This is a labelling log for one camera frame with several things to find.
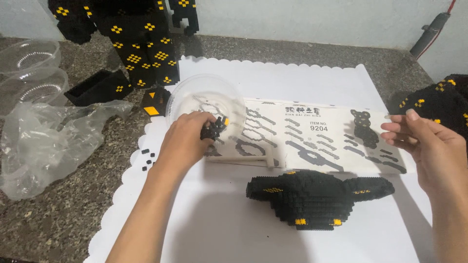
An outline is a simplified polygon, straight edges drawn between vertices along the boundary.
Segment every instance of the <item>person's left hand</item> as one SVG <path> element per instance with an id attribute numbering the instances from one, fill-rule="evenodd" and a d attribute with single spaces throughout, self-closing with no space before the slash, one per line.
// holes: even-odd
<path id="1" fill-rule="evenodd" d="M 161 145 L 158 169 L 176 169 L 178 174 L 185 174 L 196 162 L 202 159 L 212 139 L 200 140 L 200 132 L 208 122 L 216 118 L 209 112 L 194 111 L 182 114 L 169 128 Z"/>

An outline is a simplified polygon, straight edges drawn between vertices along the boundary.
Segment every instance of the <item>granite countertop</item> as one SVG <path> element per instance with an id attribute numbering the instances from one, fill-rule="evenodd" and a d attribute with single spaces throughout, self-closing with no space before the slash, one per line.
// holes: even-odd
<path id="1" fill-rule="evenodd" d="M 0 49 L 21 39 L 0 39 Z M 177 56 L 193 55 L 228 60 L 250 60 L 329 67 L 364 64 L 390 113 L 412 91 L 432 80 L 408 51 L 311 44 L 231 37 L 173 35 Z M 91 42 L 61 43 L 60 67 L 70 86 L 101 69 L 124 69 L 112 43 L 95 33 Z M 41 195 L 11 201 L 0 192 L 0 257 L 38 263 L 79 263 L 88 256 L 88 244 L 100 229 L 104 212 L 130 167 L 149 117 L 139 108 L 144 91 L 125 100 L 136 105 L 126 121 L 111 118 L 104 127 L 105 141 L 78 169 L 54 182 Z"/>

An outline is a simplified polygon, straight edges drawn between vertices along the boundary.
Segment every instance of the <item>fingernail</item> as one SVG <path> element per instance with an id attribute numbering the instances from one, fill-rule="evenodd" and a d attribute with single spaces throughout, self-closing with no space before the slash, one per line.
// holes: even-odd
<path id="1" fill-rule="evenodd" d="M 406 116 L 408 116 L 408 118 L 412 121 L 415 121 L 417 119 L 419 119 L 419 115 L 417 114 L 417 112 L 413 109 L 409 109 L 406 111 Z"/>

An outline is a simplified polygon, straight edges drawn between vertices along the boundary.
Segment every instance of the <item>clear plastic bowl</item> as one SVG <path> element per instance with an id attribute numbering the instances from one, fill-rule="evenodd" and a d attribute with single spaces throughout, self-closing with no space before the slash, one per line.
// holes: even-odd
<path id="1" fill-rule="evenodd" d="M 48 103 L 64 106 L 68 75 L 54 67 L 26 70 L 0 83 L 0 117 L 10 113 L 19 102 Z"/>
<path id="2" fill-rule="evenodd" d="M 207 111 L 216 118 L 226 116 L 227 128 L 220 140 L 238 137 L 245 124 L 245 102 L 239 91 L 225 79 L 213 74 L 190 77 L 175 88 L 166 108 L 168 127 L 184 113 Z"/>
<path id="3" fill-rule="evenodd" d="M 37 67 L 58 68 L 60 45 L 52 40 L 26 40 L 0 51 L 0 74 L 16 75 Z"/>

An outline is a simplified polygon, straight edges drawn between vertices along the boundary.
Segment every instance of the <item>plastic bag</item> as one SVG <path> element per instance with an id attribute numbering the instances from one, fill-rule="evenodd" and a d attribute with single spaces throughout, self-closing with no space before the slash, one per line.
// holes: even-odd
<path id="1" fill-rule="evenodd" d="M 104 141 L 113 115 L 127 117 L 132 103 L 53 107 L 23 102 L 5 118 L 0 189 L 12 200 L 34 197 L 74 172 Z"/>

